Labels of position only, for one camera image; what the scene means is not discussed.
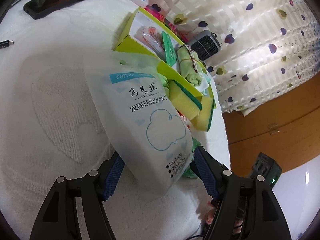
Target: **white table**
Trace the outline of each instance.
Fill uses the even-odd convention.
[[[28,239],[54,180],[81,177],[113,153],[81,68],[86,46],[111,49],[130,13],[129,0],[87,0],[40,20],[15,5],[0,25],[0,210]],[[212,82],[215,98],[217,93]],[[204,148],[230,167],[219,104],[208,133],[192,131]],[[105,204],[117,239],[184,240],[199,230],[210,197],[199,179],[182,178],[151,203],[138,197],[127,168]],[[88,239],[82,210],[83,239]]]

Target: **yellow sponge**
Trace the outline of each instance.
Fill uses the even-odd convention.
[[[210,97],[201,97],[202,110],[191,122],[193,126],[200,131],[209,131],[214,109],[214,99]]]
[[[201,111],[200,101],[175,80],[169,82],[169,99],[173,106],[189,120],[194,119]]]

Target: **brown wooden panel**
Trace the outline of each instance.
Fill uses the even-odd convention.
[[[283,172],[292,170],[320,154],[320,108],[269,132],[229,145],[231,169],[247,176],[259,152],[274,158]]]
[[[282,127],[320,107],[320,74],[290,92],[264,103],[247,116],[224,113],[229,143],[239,142]]]

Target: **white plastic bag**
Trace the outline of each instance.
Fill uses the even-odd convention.
[[[103,127],[142,196],[165,195],[191,162],[192,138],[157,76],[159,59],[93,50],[84,63]]]

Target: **blue gripper pad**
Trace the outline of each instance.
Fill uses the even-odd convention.
[[[105,200],[114,194],[123,168],[124,161],[118,156],[105,180],[105,189],[102,194]]]
[[[195,163],[200,173],[205,189],[207,190],[208,195],[210,195],[214,200],[216,200],[219,196],[219,193],[217,191],[216,179],[198,148],[195,149],[194,155]]]

